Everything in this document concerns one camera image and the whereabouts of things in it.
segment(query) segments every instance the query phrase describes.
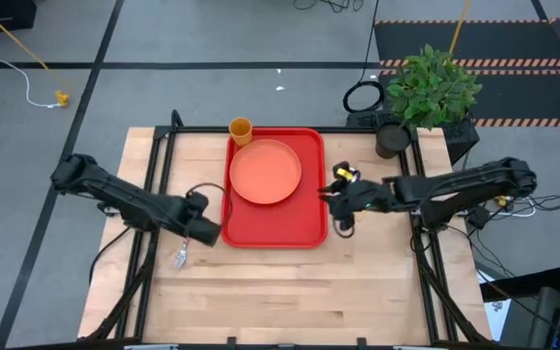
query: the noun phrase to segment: black box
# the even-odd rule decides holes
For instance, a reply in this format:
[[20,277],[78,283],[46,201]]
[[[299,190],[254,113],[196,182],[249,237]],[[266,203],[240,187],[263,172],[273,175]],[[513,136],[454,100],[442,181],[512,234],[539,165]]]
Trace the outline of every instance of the black box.
[[0,0],[0,23],[8,30],[31,28],[35,17],[33,0]]

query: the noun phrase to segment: yellow cable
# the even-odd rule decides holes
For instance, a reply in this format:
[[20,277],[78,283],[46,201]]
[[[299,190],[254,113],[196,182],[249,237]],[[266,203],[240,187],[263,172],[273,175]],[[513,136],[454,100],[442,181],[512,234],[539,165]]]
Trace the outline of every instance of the yellow cable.
[[455,35],[453,36],[451,49],[448,51],[450,54],[453,54],[453,50],[455,50],[455,44],[457,44],[457,37],[459,36],[459,31],[462,29],[462,23],[464,22],[464,18],[466,17],[466,13],[468,12],[468,8],[470,6],[471,6],[471,0],[466,0],[466,5],[464,5],[464,11],[462,12],[462,16],[459,18],[459,21],[457,22],[457,29],[455,29]]
[[[40,59],[34,52],[32,52],[30,49],[26,48],[25,45],[19,40],[17,39],[16,36],[14,36],[11,32],[8,31],[8,29],[6,29],[6,27],[3,26],[3,24],[0,23],[0,29],[6,33],[10,39],[12,39],[17,45],[20,46],[21,49],[23,49],[26,53],[28,53],[32,58],[34,58],[38,63],[40,63],[41,66],[43,66],[43,68],[45,68],[45,70],[47,72],[49,72],[61,85],[62,88],[65,90],[68,90],[69,92],[72,92],[72,89],[70,88],[70,85],[68,85],[66,83],[66,81],[64,81],[62,78],[59,78],[54,71],[52,71],[51,69],[49,69],[49,67],[47,66],[47,64],[45,64],[45,62],[42,61],[42,59]],[[62,91],[58,90],[55,92],[55,98],[57,99],[57,102],[62,104],[62,107],[66,106],[68,104],[68,98],[69,98],[69,94],[63,93]]]

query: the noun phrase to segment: small black cup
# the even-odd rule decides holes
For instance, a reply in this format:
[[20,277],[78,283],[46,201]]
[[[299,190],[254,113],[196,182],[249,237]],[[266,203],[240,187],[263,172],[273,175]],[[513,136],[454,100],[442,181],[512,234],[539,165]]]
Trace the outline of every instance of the small black cup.
[[390,159],[404,151],[411,142],[409,127],[400,122],[385,122],[377,128],[375,151]]

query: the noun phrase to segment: green plant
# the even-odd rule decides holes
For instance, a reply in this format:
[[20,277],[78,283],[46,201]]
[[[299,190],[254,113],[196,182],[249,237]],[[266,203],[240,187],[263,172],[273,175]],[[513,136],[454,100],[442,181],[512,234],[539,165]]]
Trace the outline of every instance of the green plant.
[[410,127],[428,129],[463,119],[482,88],[474,83],[476,76],[453,64],[448,52],[429,45],[406,59],[388,85],[392,112]]

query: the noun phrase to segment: white cable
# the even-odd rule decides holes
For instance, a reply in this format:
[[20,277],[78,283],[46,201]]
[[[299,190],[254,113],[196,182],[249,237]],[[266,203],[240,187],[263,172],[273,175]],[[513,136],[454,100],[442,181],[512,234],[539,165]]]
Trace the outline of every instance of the white cable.
[[533,215],[535,215],[535,213],[537,213],[537,209],[535,209],[535,203],[533,202],[533,199],[531,199],[530,197],[526,197],[524,198],[529,202],[529,205],[531,206],[531,208],[533,208],[533,211],[530,212],[529,214],[513,214],[513,213],[507,213],[507,212],[500,212],[500,213],[496,213],[496,215],[502,215],[502,216],[512,216],[515,218],[530,218]]
[[33,106],[36,106],[36,107],[43,107],[43,108],[61,107],[61,104],[59,104],[59,103],[55,103],[55,104],[39,104],[39,103],[36,103],[36,102],[30,100],[30,99],[29,99],[29,77],[27,77],[27,74],[25,74],[25,72],[23,72],[22,70],[16,68],[14,64],[12,64],[12,63],[10,63],[10,62],[6,62],[6,61],[3,60],[3,59],[0,59],[0,63],[3,63],[3,64],[5,64],[5,65],[9,66],[10,68],[16,70],[17,72],[19,72],[20,74],[23,75],[23,77],[25,78],[26,86],[27,86],[27,89],[25,90],[25,99],[27,100],[27,102],[29,102],[30,104],[32,104]]
[[[530,218],[532,216],[534,216],[537,213],[537,209],[535,209],[535,203],[533,202],[533,199],[531,199],[530,197],[526,197],[524,198],[529,202],[530,208],[533,208],[533,211],[528,213],[528,214],[514,214],[514,213],[507,213],[507,212],[490,212],[490,215],[502,215],[502,216],[512,216],[515,218]],[[411,215],[414,216],[420,216],[420,209],[416,209],[414,211],[411,212]],[[455,214],[456,216],[467,216],[468,215],[468,210],[463,210],[461,212],[458,212]]]

